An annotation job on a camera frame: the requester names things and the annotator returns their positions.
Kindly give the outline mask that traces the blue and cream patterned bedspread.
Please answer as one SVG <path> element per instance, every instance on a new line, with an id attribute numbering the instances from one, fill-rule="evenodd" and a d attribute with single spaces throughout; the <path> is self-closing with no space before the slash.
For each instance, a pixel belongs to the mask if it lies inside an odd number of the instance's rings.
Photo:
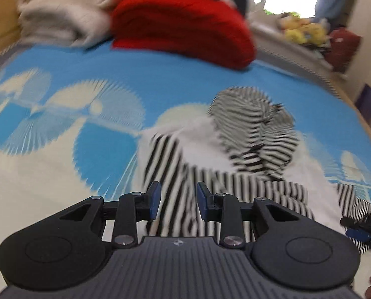
<path id="1" fill-rule="evenodd" d="M 259 90 L 293 121 L 280 182 L 240 172 L 225 151 L 209 109 L 232 87 Z M 159 216 L 141 233 L 218 236 L 196 209 L 198 178 L 338 229 L 354 201 L 371 204 L 371 139 L 328 79 L 267 53 L 243 71 L 109 44 L 0 57 L 0 244 L 87 197 L 116 201 L 152 178 L 163 184 Z"/>

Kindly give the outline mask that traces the cream folded blanket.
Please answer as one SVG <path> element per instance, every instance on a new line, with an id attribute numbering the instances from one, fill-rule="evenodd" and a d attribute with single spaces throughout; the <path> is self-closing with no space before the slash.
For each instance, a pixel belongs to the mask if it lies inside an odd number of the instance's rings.
<path id="1" fill-rule="evenodd" d="M 16 0 L 24 43 L 89 48 L 110 35 L 117 0 Z"/>

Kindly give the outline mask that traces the black white striped garment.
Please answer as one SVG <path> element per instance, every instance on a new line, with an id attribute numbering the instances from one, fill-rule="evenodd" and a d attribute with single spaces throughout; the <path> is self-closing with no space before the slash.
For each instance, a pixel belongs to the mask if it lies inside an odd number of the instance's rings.
<path id="1" fill-rule="evenodd" d="M 212 236 L 220 225 L 204 222 L 196 187 L 251 203 L 267 198 L 339 233 L 343 217 L 371 215 L 371 203 L 353 186 L 326 180 L 294 128 L 294 118 L 256 88 L 220 91 L 209 106 L 182 105 L 163 113 L 140 134 L 137 186 L 161 185 L 156 219 L 144 235 Z"/>

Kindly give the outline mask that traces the purple box by wall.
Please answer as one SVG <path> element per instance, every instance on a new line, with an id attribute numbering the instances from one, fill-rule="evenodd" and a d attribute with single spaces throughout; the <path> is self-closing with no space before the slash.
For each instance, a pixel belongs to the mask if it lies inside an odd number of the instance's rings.
<path id="1" fill-rule="evenodd" d="M 355 102 L 355 106 L 361 113 L 363 118 L 369 122 L 371 121 L 371 86 L 365 84 L 359 97 Z"/>

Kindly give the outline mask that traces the red folded blanket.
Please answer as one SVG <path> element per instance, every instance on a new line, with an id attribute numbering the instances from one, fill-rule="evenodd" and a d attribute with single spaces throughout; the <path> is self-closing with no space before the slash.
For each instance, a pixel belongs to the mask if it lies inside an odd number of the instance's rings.
<path id="1" fill-rule="evenodd" d="M 256 58 L 246 21 L 220 0 L 121 0 L 110 32 L 116 49 L 177 53 L 233 70 Z"/>

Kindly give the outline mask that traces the yellow plush toy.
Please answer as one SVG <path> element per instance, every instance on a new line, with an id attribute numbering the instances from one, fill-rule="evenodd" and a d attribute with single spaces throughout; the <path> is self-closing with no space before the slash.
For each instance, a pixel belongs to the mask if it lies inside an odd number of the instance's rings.
<path id="1" fill-rule="evenodd" d="M 315 18 L 301 18 L 295 13 L 282 13 L 277 25 L 290 43 L 320 47 L 328 42 L 330 25 L 325 18 L 316 21 Z"/>

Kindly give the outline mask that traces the red bag on windowsill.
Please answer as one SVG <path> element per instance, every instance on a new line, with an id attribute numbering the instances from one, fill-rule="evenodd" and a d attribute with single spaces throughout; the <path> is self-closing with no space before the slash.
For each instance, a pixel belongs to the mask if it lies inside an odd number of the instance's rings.
<path id="1" fill-rule="evenodd" d="M 324 60 L 334 72 L 344 73 L 357 53 L 363 38 L 345 27 L 330 33 L 330 48 L 324 53 Z"/>

